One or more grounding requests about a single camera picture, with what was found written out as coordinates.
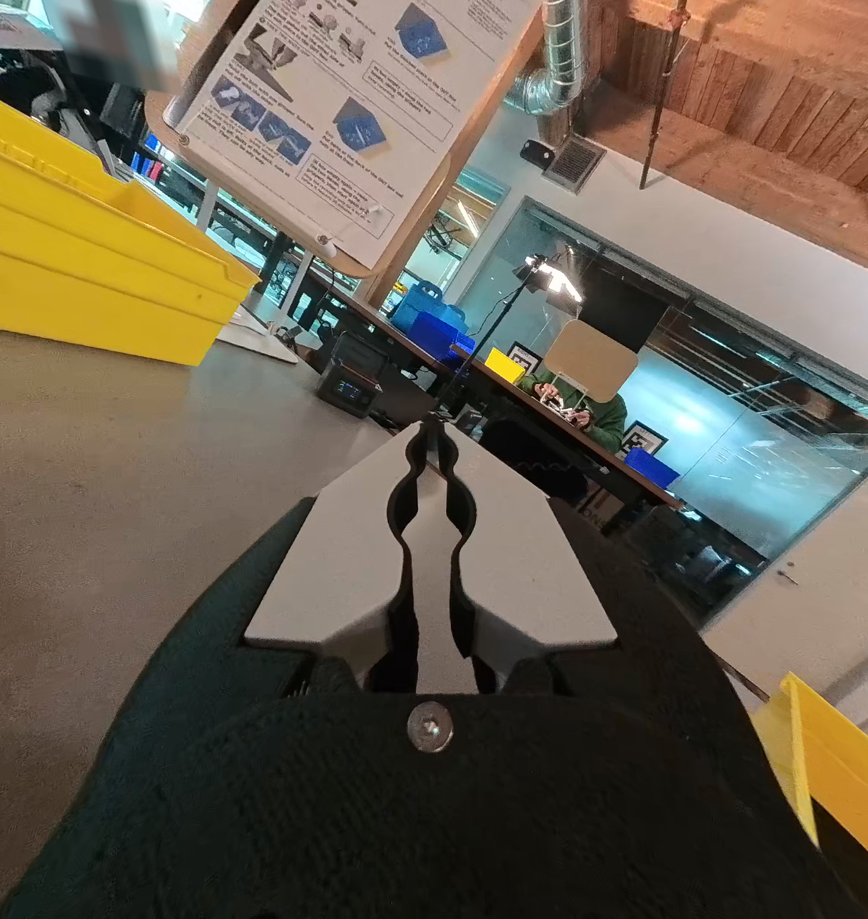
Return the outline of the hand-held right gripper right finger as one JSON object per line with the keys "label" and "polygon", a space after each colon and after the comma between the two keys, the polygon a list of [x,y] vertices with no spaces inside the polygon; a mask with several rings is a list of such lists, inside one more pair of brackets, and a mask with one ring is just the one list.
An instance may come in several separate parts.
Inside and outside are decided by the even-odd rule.
{"label": "hand-held right gripper right finger", "polygon": [[451,554],[451,634],[480,693],[520,661],[611,650],[617,632],[548,497],[478,442],[438,425]]}

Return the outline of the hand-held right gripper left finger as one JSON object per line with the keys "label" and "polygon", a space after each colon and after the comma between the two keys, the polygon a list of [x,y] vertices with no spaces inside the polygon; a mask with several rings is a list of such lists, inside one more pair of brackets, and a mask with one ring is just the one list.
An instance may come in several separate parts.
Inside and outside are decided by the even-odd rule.
{"label": "hand-held right gripper left finger", "polygon": [[315,497],[244,630],[246,644],[344,660],[374,692],[417,691],[412,554],[428,427],[409,425]]}

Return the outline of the cardboard box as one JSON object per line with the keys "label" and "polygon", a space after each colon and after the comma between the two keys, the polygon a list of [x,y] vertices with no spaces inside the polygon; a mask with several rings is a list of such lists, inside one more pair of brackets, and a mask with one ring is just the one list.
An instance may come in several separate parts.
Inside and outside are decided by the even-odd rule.
{"label": "cardboard box", "polygon": [[621,534],[630,519],[627,503],[605,489],[585,499],[579,513],[606,538]]}

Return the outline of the black backpack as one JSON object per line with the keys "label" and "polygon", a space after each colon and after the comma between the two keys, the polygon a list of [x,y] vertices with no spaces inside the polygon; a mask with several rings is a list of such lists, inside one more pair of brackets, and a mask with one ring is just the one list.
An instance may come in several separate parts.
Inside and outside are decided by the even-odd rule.
{"label": "black backpack", "polygon": [[571,506],[586,498],[586,476],[514,420],[487,421],[479,443],[548,497],[561,499]]}

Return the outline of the brown edged desk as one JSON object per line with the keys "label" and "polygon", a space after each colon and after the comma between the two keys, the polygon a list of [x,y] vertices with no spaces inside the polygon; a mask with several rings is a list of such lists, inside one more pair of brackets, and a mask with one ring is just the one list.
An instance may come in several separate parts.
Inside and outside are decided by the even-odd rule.
{"label": "brown edged desk", "polygon": [[602,489],[622,500],[624,509],[665,505],[679,511],[688,506],[484,363],[472,360],[456,376],[459,385],[480,396],[489,408],[513,418]]}
{"label": "brown edged desk", "polygon": [[328,327],[335,337],[348,332],[365,341],[384,354],[397,369],[417,373],[425,369],[438,378],[451,378],[458,366],[437,360],[418,346],[386,318],[382,312],[352,295],[344,284],[345,278],[337,272],[322,275],[308,268],[303,280],[294,281],[290,293],[293,299],[282,308],[303,331],[320,335],[319,329]]}

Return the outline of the dark blue plastic bin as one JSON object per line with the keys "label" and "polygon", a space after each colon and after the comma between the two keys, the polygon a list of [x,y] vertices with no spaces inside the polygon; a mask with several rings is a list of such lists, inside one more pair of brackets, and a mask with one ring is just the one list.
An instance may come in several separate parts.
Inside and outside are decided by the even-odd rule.
{"label": "dark blue plastic bin", "polygon": [[437,362],[451,368],[459,367],[476,347],[474,339],[428,311],[418,313],[406,337]]}
{"label": "dark blue plastic bin", "polygon": [[634,447],[624,457],[624,463],[640,476],[662,490],[669,491],[681,473],[660,461],[644,448]]}

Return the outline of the black power station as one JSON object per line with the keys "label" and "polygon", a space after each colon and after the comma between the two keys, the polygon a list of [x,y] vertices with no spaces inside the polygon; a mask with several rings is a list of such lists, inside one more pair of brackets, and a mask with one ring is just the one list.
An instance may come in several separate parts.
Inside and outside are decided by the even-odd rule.
{"label": "black power station", "polygon": [[382,394],[387,355],[350,332],[337,338],[316,395],[320,401],[358,419],[366,418]]}

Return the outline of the white paper sheet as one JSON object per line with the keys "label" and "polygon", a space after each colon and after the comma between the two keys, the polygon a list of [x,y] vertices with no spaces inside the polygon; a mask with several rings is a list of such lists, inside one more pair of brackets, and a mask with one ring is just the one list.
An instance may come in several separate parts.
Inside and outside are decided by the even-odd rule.
{"label": "white paper sheet", "polygon": [[271,330],[271,326],[265,325],[244,305],[239,305],[230,322],[217,334],[216,341],[283,364],[297,365],[300,359],[295,351],[285,346]]}

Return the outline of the light blue plastic bin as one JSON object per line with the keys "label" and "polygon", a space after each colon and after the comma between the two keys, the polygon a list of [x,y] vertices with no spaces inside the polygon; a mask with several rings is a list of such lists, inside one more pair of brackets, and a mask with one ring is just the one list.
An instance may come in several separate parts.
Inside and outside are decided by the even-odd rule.
{"label": "light blue plastic bin", "polygon": [[438,286],[426,280],[417,281],[395,307],[389,322],[399,333],[408,336],[420,313],[440,317],[446,306]]}

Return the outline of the light on black stand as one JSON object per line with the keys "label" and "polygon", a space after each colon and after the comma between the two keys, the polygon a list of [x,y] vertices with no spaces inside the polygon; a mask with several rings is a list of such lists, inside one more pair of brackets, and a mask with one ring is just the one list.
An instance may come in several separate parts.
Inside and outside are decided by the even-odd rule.
{"label": "light on black stand", "polygon": [[445,389],[440,393],[440,396],[437,397],[436,407],[433,410],[435,417],[444,418],[449,416],[448,402],[451,400],[451,396],[462,383],[471,364],[474,363],[484,345],[487,344],[487,340],[494,335],[505,316],[513,309],[524,291],[530,293],[566,294],[575,304],[582,302],[582,294],[578,293],[576,286],[569,279],[566,272],[558,267],[560,258],[559,255],[552,257],[530,255],[527,256],[524,263],[518,266],[514,271],[514,275],[519,278],[519,285],[511,294],[503,297],[495,304],[495,308],[500,305],[500,311],[497,313],[495,320],[488,326],[487,330],[481,332],[473,350],[463,359],[463,362],[455,372],[451,382],[447,384]]}

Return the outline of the wooden sign board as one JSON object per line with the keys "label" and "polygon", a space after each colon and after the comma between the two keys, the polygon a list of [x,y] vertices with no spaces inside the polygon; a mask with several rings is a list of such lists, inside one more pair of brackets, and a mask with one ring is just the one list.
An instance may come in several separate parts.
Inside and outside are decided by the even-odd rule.
{"label": "wooden sign board", "polygon": [[296,216],[287,205],[273,205],[264,192],[247,191],[241,182],[220,167],[212,155],[191,148],[187,135],[176,131],[185,105],[190,103],[203,86],[230,44],[234,34],[242,28],[244,19],[255,8],[256,2],[211,1],[205,2],[198,21],[188,27],[177,48],[179,89],[177,94],[149,90],[144,103],[144,114],[152,133],[171,152],[202,174],[219,189],[225,190],[250,212],[255,213],[276,230],[290,236],[304,249],[320,256],[334,270],[368,283],[362,287],[371,304],[378,306],[414,252],[424,230],[452,189],[461,169],[466,165],[477,143],[485,134],[492,117],[499,109],[505,93],[524,68],[532,52],[543,39],[543,16],[537,5],[526,29],[512,45],[505,63],[498,64],[486,89],[473,108],[458,138],[444,156],[419,192],[412,209],[395,229],[394,238],[379,256],[376,263],[367,267],[337,248],[333,256],[325,256],[315,241],[315,235],[340,238],[339,231],[321,229],[306,217]]}

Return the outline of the metal vent grille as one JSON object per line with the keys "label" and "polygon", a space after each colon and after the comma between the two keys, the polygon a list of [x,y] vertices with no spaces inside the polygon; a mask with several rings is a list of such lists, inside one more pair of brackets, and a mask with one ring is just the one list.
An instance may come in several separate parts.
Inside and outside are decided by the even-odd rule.
{"label": "metal vent grille", "polygon": [[555,150],[542,176],[555,186],[579,195],[606,153],[605,147],[573,133]]}

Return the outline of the white instruction sheet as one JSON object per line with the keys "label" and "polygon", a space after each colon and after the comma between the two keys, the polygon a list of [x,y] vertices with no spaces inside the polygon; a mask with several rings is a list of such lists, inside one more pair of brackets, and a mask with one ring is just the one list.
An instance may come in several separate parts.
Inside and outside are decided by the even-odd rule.
{"label": "white instruction sheet", "polygon": [[264,220],[365,277],[540,30],[540,2],[210,2],[164,122]]}

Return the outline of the black ceiling pipe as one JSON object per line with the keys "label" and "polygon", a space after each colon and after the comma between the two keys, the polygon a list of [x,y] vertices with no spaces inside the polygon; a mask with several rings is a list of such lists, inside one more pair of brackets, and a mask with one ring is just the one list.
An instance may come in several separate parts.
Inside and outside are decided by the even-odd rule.
{"label": "black ceiling pipe", "polygon": [[677,46],[683,26],[689,21],[691,14],[688,12],[688,1],[677,1],[675,7],[667,16],[665,26],[667,37],[665,40],[665,52],[661,64],[660,74],[656,81],[654,94],[654,113],[651,119],[648,145],[643,161],[642,174],[639,180],[639,190],[645,190],[648,176],[654,157],[654,150],[660,132],[660,124],[663,109],[665,107],[665,97],[671,81],[674,62],[677,56]]}

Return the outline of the silver flexible air duct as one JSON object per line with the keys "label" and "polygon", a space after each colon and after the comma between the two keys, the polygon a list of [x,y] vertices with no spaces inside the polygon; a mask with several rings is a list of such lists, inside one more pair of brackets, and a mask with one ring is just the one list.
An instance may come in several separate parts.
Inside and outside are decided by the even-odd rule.
{"label": "silver flexible air duct", "polygon": [[504,98],[510,108],[532,117],[568,109],[586,77],[581,2],[544,1],[541,12],[543,63],[524,68]]}

